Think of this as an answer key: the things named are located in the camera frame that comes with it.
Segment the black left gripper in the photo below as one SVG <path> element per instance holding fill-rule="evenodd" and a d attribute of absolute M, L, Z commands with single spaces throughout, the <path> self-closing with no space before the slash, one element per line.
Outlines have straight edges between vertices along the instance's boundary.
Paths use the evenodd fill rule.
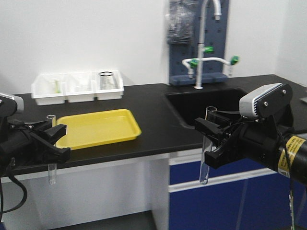
<path fill-rule="evenodd" d="M 4 175 L 12 158 L 25 151 L 26 164 L 65 163 L 70 148 L 58 148 L 56 142 L 67 134 L 67 125 L 53 126 L 51 121 L 31 123 L 32 130 L 21 130 L 24 123 L 8 122 L 11 116 L 0 116 L 0 174 Z"/>

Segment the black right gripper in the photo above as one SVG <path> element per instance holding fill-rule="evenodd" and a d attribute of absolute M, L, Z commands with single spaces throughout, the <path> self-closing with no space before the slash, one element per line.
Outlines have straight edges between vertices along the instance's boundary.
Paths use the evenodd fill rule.
<path fill-rule="evenodd" d="M 267 168 L 277 168 L 285 140 L 293 131 L 291 110 L 267 117 L 242 117 L 238 111 L 209 109 L 195 119 L 195 130 L 203 134 L 204 162 L 214 169 L 242 159 L 251 159 Z"/>

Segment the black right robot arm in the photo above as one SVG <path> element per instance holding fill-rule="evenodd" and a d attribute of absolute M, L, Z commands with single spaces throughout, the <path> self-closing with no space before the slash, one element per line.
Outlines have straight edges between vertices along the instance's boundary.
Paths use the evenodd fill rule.
<path fill-rule="evenodd" d="M 307 140 L 274 116 L 240 117 L 237 121 L 195 119 L 195 129 L 216 147 L 204 153 L 207 165 L 217 169 L 243 158 L 253 160 L 303 185 L 307 184 Z"/>

